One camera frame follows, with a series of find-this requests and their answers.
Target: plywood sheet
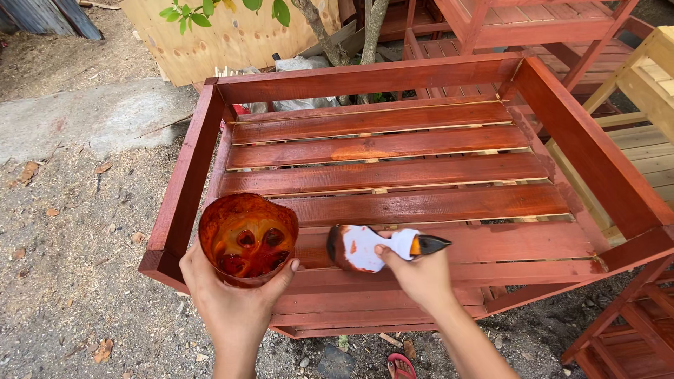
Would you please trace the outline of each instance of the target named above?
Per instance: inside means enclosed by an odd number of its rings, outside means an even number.
[[[209,28],[193,25],[193,31],[181,36],[176,22],[166,22],[159,12],[171,5],[170,0],[124,0],[120,6],[135,26],[145,46],[176,86],[203,82],[215,74],[215,67],[256,68],[274,65],[272,54],[291,58],[317,43],[311,27],[286,0],[290,9],[290,26],[273,20],[272,1],[264,0],[258,15],[247,9],[242,0],[233,0],[236,12],[224,5],[216,7]],[[313,0],[328,34],[340,28],[338,0]],[[190,7],[200,0],[181,0]]]

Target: tree trunk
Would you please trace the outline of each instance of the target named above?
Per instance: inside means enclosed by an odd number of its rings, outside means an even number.
[[[335,67],[348,65],[346,51],[340,45],[333,45],[330,42],[330,36],[328,36],[326,27],[321,21],[318,9],[316,9],[311,0],[295,0],[295,4],[309,22],[314,35],[316,35],[316,39],[318,39],[318,43],[326,52],[330,63]]]
[[[365,15],[367,23],[365,24],[365,45],[363,46],[361,65],[375,63],[375,52],[377,50],[379,32],[381,31],[381,24],[384,22],[384,16],[386,16],[388,1],[389,0],[376,0],[372,5],[372,12],[369,17],[368,15]],[[358,95],[358,103],[367,104],[367,95]]]

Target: forearm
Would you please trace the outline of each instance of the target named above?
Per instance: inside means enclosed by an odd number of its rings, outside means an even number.
[[[429,310],[463,379],[518,378],[453,296]]]

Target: concrete slab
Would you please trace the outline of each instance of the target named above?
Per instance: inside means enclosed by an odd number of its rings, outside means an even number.
[[[0,164],[46,158],[59,142],[85,144],[99,156],[170,144],[184,123],[139,136],[188,116],[197,99],[191,86],[145,78],[1,103]]]

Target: person's left hand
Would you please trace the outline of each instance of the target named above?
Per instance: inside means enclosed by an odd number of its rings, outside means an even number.
[[[218,356],[224,354],[227,361],[254,367],[258,345],[272,317],[272,306],[290,285],[298,267],[299,259],[293,259],[260,288],[234,287],[218,278],[196,239],[180,259],[180,269]],[[231,370],[235,368],[229,366],[228,370],[234,374]]]

